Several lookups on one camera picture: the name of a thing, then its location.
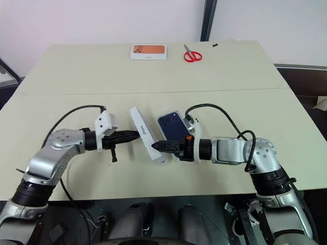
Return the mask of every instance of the red scissors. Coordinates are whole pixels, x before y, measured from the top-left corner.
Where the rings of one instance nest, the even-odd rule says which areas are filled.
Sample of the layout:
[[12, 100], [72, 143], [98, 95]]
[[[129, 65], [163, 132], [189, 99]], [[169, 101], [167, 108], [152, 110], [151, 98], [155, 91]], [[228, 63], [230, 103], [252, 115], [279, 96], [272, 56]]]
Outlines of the red scissors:
[[184, 60], [186, 62], [194, 62], [194, 61], [202, 60], [202, 54], [195, 51], [191, 51], [185, 44], [184, 47], [186, 49], [186, 53], [184, 54]]

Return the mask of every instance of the white table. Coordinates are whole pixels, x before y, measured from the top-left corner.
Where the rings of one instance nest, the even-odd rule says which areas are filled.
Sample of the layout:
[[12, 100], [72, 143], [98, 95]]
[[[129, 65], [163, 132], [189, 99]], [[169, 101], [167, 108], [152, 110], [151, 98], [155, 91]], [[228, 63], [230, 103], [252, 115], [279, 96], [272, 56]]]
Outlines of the white table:
[[[51, 47], [0, 111], [0, 200], [13, 195], [22, 177], [15, 169], [27, 167], [50, 127], [68, 110], [86, 104], [105, 105], [116, 114], [119, 130], [135, 130], [129, 109], [137, 106], [158, 138], [156, 116], [176, 109], [184, 113], [198, 103], [220, 105], [240, 130], [251, 129], [275, 144], [280, 163], [297, 178], [299, 189], [327, 187], [327, 143], [256, 42], [219, 43], [216, 50], [212, 43], [188, 44], [203, 54], [203, 61], [194, 64], [182, 60], [180, 46], [168, 45], [167, 61], [133, 62], [129, 44]], [[150, 76], [142, 76], [142, 69]], [[59, 128], [92, 128], [98, 113], [77, 111]], [[203, 137], [236, 136], [219, 111], [201, 108], [194, 114]], [[254, 192], [244, 164], [160, 165], [150, 160], [140, 139], [118, 145], [116, 152], [116, 163], [108, 151], [73, 158], [63, 178], [74, 199]], [[50, 200], [66, 200], [60, 185]]]

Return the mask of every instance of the scissors handle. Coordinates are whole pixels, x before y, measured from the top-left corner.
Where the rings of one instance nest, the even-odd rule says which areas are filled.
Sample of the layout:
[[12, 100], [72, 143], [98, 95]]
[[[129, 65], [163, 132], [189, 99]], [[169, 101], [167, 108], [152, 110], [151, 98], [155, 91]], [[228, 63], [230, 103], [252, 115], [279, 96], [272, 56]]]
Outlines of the scissors handle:
[[184, 54], [184, 60], [186, 62], [194, 62], [194, 61], [199, 61], [202, 60], [202, 55], [198, 52], [191, 51], [191, 52], [186, 52]]

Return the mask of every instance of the white wall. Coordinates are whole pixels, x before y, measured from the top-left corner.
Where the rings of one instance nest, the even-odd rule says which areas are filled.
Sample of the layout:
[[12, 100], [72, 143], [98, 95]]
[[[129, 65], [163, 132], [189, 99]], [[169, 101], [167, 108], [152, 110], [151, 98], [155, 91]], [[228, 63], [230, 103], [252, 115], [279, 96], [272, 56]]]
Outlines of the white wall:
[[257, 40], [274, 63], [327, 66], [326, 0], [218, 0], [210, 40]]
[[205, 2], [0, 1], [0, 57], [20, 76], [55, 43], [200, 41]]

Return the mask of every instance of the orange phone box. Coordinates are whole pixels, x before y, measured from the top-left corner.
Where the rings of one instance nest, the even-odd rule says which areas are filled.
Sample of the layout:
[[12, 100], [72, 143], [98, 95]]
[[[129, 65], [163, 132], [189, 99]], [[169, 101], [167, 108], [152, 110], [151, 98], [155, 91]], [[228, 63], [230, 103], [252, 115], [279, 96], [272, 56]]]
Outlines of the orange phone box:
[[166, 60], [166, 45], [133, 45], [131, 50], [132, 60]]

